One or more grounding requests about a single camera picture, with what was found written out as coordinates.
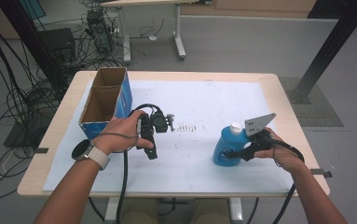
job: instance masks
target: open cardboard box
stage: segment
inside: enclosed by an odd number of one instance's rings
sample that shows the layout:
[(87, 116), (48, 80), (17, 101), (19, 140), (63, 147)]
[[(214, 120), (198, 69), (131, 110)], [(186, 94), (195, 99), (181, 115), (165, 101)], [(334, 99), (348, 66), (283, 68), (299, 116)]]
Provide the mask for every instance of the open cardboard box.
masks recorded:
[(116, 116), (126, 118), (131, 112), (131, 90), (127, 69), (100, 68), (91, 85), (79, 126), (93, 139)]

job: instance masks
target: hand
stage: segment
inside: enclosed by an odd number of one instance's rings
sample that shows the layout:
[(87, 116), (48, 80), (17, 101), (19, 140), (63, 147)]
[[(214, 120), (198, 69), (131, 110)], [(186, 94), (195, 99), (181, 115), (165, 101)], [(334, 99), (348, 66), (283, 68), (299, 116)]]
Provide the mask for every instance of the hand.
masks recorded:
[[(265, 128), (265, 129), (271, 133), (274, 139), (283, 141), (270, 128)], [(274, 145), (274, 147), (275, 148), (271, 148), (269, 150), (257, 151), (255, 152), (254, 157), (274, 159), (275, 162), (277, 162), (284, 170), (286, 170), (289, 173), (292, 173), (293, 171), (305, 165), (304, 162), (301, 161), (293, 151), (281, 146)]]
[[(153, 144), (151, 142), (137, 136), (137, 121), (144, 113), (143, 110), (136, 110), (126, 119), (111, 118), (102, 131), (103, 134), (94, 138), (94, 146), (103, 151), (106, 155), (134, 146), (152, 148)], [(128, 137), (109, 133), (118, 133)]]

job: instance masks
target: forearm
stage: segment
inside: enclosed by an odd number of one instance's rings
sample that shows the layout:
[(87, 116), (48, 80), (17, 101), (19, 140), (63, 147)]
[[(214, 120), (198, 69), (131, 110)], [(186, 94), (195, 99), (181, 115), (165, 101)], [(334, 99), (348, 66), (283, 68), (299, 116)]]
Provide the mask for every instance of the forearm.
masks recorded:
[(93, 160), (77, 161), (50, 195), (35, 223), (80, 223), (100, 170)]
[(309, 223), (346, 223), (305, 164), (291, 174)]

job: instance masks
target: table leg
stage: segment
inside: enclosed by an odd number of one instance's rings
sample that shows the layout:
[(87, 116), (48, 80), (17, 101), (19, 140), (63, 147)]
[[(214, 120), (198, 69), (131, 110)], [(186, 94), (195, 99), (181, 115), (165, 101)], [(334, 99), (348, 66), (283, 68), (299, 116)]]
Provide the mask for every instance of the table leg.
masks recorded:
[(173, 32), (174, 39), (175, 39), (175, 44), (178, 49), (178, 54), (183, 60), (186, 57), (184, 45), (182, 44), (181, 40), (181, 34), (180, 34), (180, 16), (181, 16), (181, 5), (180, 4), (175, 4), (176, 7), (176, 13), (175, 13), (175, 32)]
[(106, 206), (105, 221), (106, 224), (115, 223), (117, 217), (117, 205), (119, 204), (118, 197), (110, 197), (108, 200), (108, 205)]
[(228, 203), (230, 206), (230, 221), (231, 224), (242, 224), (241, 198), (229, 198)]
[(130, 38), (129, 35), (126, 33), (126, 23), (125, 23), (125, 16), (122, 7), (116, 7), (117, 13), (119, 15), (120, 20), (120, 29), (122, 31), (123, 37), (123, 61), (126, 64), (131, 62), (131, 55), (130, 55)]

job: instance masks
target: spray bottle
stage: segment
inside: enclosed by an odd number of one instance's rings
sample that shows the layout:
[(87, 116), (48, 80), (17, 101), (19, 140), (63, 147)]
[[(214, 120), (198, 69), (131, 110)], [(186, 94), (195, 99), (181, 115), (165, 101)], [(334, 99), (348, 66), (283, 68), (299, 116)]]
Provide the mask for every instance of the spray bottle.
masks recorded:
[(221, 137), (213, 152), (213, 162), (221, 166), (234, 166), (239, 164), (241, 158), (229, 159), (224, 155), (224, 152), (240, 151), (244, 149), (245, 144), (248, 142), (249, 139), (240, 124), (236, 122), (232, 123), (221, 132)]

